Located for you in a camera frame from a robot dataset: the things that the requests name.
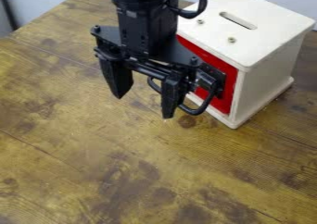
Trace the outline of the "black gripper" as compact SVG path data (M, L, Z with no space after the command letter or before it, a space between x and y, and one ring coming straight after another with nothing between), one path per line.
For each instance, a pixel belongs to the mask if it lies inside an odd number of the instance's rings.
M185 10L172 4L117 3L119 25L94 26L95 53L113 95L121 99L133 87L138 71L162 80L173 67L196 68L194 54L176 37L177 19L196 18L202 12ZM174 71L161 84L162 117L173 118L184 103L189 84Z

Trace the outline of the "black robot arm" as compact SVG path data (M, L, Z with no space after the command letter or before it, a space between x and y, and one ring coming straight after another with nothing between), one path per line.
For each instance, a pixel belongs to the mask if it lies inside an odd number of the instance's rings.
M133 87L133 73L161 81L162 116L172 118L196 81L200 58L176 35L180 18L193 19L206 9L200 0L194 11L181 9L178 0L111 0L119 25L97 25L91 34L101 69L115 97Z

